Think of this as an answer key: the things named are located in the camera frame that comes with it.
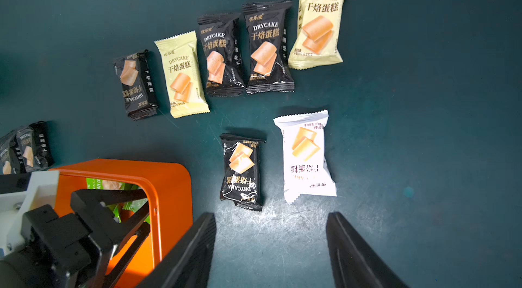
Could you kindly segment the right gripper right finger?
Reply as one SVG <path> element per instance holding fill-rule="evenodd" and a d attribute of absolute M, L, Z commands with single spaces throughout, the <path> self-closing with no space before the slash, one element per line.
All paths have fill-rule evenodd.
<path fill-rule="evenodd" d="M 326 237 L 336 287 L 406 287 L 339 212 L 328 214 Z"/>

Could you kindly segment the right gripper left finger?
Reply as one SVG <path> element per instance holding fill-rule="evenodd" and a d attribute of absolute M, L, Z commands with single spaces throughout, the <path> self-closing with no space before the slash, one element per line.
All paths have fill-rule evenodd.
<path fill-rule="evenodd" d="M 206 287 L 216 241 L 216 217 L 203 213 L 139 287 Z"/>

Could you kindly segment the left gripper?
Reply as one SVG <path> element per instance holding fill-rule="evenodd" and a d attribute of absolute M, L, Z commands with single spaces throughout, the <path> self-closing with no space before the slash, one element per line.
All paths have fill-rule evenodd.
<path fill-rule="evenodd" d="M 142 200 L 143 190 L 77 190 L 72 213 L 50 204 L 25 211 L 14 227 L 21 244 L 1 257 L 2 287 L 115 287 L 148 238 L 145 203 L 118 223 L 109 207 Z"/>

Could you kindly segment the green cookie packet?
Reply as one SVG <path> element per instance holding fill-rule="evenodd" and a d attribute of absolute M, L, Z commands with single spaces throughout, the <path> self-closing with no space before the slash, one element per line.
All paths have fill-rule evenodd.
<path fill-rule="evenodd" d="M 114 221 L 121 223 L 122 220 L 127 220 L 133 213 L 138 212 L 138 210 L 140 210 L 147 202 L 147 199 L 141 199 L 138 201 L 110 205 L 107 208 L 112 212 Z"/>
<path fill-rule="evenodd" d="M 89 190 L 132 190 L 134 185 L 119 181 L 86 178 L 86 185 Z"/>

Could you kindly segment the orange storage box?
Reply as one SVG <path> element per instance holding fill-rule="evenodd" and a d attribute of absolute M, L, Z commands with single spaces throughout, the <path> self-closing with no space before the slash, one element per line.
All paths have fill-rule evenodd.
<path fill-rule="evenodd" d="M 71 195 L 86 180 L 104 179 L 139 186 L 150 202 L 151 233 L 117 282 L 136 287 L 175 247 L 193 224 L 192 186 L 188 170 L 175 163 L 96 159 L 57 168 L 60 172 L 54 210 L 72 212 Z"/>

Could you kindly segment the white packet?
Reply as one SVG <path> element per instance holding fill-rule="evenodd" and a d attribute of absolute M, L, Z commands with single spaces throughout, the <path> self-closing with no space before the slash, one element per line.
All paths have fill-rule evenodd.
<path fill-rule="evenodd" d="M 337 195 L 324 155 L 328 117 L 324 109 L 274 119 L 283 137 L 284 198 L 289 204 L 301 195 Z"/>

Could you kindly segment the black cookie packet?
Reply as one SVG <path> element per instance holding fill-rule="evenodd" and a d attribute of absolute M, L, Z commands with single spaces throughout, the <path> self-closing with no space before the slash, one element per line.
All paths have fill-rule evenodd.
<path fill-rule="evenodd" d="M 16 130 L 16 141 L 22 152 L 27 173 L 43 171 L 54 164 L 47 138 L 47 122 L 39 121 Z"/>
<path fill-rule="evenodd" d="M 207 65 L 205 91 L 209 96 L 233 97 L 246 92 L 243 61 L 239 51 L 238 13 L 210 14 L 198 17 L 198 38 Z"/>
<path fill-rule="evenodd" d="M 250 43 L 250 75 L 246 93 L 293 92 L 288 66 L 286 16 L 292 0 L 249 2 L 242 12 Z"/>
<path fill-rule="evenodd" d="M 1 175 L 17 175 L 22 167 L 17 154 L 16 133 L 10 131 L 1 137 Z"/>

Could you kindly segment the cream cookie packet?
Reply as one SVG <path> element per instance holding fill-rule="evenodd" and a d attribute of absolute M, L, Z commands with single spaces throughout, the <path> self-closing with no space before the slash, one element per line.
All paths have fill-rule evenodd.
<path fill-rule="evenodd" d="M 299 0 L 297 38 L 288 57 L 292 69 L 343 62 L 337 44 L 345 0 Z"/>
<path fill-rule="evenodd" d="M 196 32 L 154 43 L 161 56 L 172 117 L 209 113 L 198 65 Z"/>

